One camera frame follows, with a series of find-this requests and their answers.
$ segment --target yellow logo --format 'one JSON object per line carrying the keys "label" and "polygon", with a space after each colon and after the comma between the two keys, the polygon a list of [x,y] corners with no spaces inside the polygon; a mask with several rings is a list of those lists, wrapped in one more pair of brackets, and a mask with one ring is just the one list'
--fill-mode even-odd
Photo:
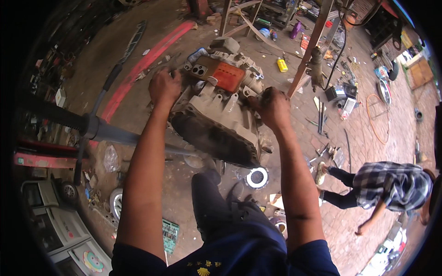
{"label": "yellow logo", "polygon": [[199,276],[209,276],[210,271],[207,268],[201,267],[197,270]]}

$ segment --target orange hose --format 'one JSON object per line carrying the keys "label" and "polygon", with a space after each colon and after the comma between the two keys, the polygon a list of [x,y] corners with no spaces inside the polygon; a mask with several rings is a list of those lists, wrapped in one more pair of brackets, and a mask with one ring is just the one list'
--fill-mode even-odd
{"label": "orange hose", "polygon": [[387,123],[388,123],[387,140],[384,142],[384,141],[382,141],[382,140],[379,138],[378,134],[376,133],[376,130],[374,129],[374,126],[373,126],[373,121],[371,120],[370,110],[369,110],[369,108],[368,108],[368,98],[370,98],[371,96],[375,96],[380,102],[382,102],[382,101],[381,101],[381,98],[378,97],[378,95],[376,95],[376,94],[370,94],[370,95],[368,95],[368,97],[367,97],[366,105],[367,105],[368,119],[370,120],[371,128],[373,129],[373,132],[374,132],[374,134],[376,135],[376,138],[377,138],[381,143],[383,143],[383,144],[385,145],[385,144],[387,144],[388,139],[389,139],[389,137],[390,137],[390,119],[389,119],[389,116],[388,116],[388,110],[387,110]]}

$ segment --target jeans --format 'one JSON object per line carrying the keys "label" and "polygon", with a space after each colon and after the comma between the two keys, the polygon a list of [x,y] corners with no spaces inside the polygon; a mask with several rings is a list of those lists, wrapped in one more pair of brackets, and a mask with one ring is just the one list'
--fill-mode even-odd
{"label": "jeans", "polygon": [[198,173],[192,178],[195,219],[204,242],[210,241],[211,237],[225,226],[240,221],[268,224],[279,232],[255,203],[240,202],[235,197],[224,200],[218,190],[220,181],[221,176],[216,170]]}
{"label": "jeans", "polygon": [[[329,167],[328,173],[331,176],[334,176],[335,178],[342,181],[342,183],[344,183],[345,186],[353,188],[353,179],[355,174],[350,174],[336,167]],[[349,191],[344,196],[338,193],[324,191],[323,200],[328,201],[334,206],[341,209],[357,207],[358,205],[356,202],[356,191],[354,189]]]}

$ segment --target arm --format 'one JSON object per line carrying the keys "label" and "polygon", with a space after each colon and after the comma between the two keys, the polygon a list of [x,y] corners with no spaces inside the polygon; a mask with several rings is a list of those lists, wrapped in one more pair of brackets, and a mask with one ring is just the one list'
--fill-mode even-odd
{"label": "arm", "polygon": [[379,199],[373,213],[371,214],[371,217],[366,222],[358,226],[358,231],[355,232],[355,234],[357,236],[364,235],[370,229],[370,227],[374,225],[377,219],[379,219],[385,208],[387,208],[387,205],[382,199]]}
{"label": "arm", "polygon": [[281,155],[281,191],[287,218],[288,253],[315,240],[325,240],[318,192],[290,123],[289,98],[271,87],[260,103],[249,97],[251,106],[274,132]]}
{"label": "arm", "polygon": [[163,261],[164,135],[169,111],[181,92],[179,72],[172,72],[172,78],[169,71],[167,67],[157,71],[149,85],[154,108],[130,162],[116,241],[145,250]]}

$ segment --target yellow bottle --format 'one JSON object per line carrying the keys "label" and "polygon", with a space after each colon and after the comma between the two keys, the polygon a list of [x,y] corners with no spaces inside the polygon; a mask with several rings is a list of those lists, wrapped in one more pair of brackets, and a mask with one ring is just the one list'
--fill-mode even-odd
{"label": "yellow bottle", "polygon": [[287,68],[286,62],[282,58],[278,57],[278,61],[276,63],[278,64],[279,71],[287,72],[289,70]]}

